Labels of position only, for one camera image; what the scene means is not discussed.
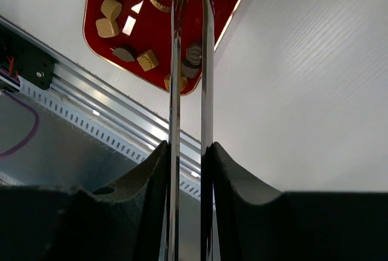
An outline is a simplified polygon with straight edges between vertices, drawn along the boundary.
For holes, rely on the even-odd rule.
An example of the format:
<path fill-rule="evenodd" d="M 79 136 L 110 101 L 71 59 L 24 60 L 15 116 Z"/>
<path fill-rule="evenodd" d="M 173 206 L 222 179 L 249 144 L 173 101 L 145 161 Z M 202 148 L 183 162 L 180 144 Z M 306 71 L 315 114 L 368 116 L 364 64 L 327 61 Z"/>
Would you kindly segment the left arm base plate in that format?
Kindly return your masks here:
<path fill-rule="evenodd" d="M 49 89 L 56 61 L 26 39 L 1 27 L 1 75 L 14 83 L 23 78 L 42 90 Z"/>

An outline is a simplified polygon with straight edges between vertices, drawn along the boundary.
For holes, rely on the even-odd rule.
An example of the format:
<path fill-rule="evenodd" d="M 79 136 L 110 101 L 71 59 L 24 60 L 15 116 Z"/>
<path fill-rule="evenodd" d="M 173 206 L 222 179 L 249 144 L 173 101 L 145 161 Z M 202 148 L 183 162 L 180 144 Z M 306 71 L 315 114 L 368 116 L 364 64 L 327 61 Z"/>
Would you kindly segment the silver metal tongs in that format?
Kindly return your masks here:
<path fill-rule="evenodd" d="M 187 0 L 172 0 L 170 67 L 170 185 L 169 220 L 166 230 L 166 260 L 179 258 L 180 86 L 182 22 Z M 213 77 L 215 19 L 213 0 L 202 0 L 202 89 L 201 89 L 201 241 L 200 259 L 213 260 L 213 180 L 210 147 L 213 144 Z"/>

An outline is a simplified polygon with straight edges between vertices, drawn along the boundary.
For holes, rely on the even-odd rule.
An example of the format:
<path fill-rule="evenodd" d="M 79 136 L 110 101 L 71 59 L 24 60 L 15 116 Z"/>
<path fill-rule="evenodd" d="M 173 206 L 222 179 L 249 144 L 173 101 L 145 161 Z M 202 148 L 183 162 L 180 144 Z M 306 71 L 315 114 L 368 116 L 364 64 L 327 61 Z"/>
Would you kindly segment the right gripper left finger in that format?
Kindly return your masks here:
<path fill-rule="evenodd" d="M 87 193 L 78 187 L 1 187 L 2 260 L 158 260 L 169 146 Z"/>

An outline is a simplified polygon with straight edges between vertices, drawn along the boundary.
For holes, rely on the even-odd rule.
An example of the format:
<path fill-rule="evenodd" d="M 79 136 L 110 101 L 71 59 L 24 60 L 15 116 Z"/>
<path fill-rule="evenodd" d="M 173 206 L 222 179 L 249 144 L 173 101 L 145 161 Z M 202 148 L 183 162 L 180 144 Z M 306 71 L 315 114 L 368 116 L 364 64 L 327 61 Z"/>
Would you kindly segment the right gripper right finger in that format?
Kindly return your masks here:
<path fill-rule="evenodd" d="M 221 260 L 386 260 L 387 194 L 279 191 L 219 143 L 202 166 Z"/>

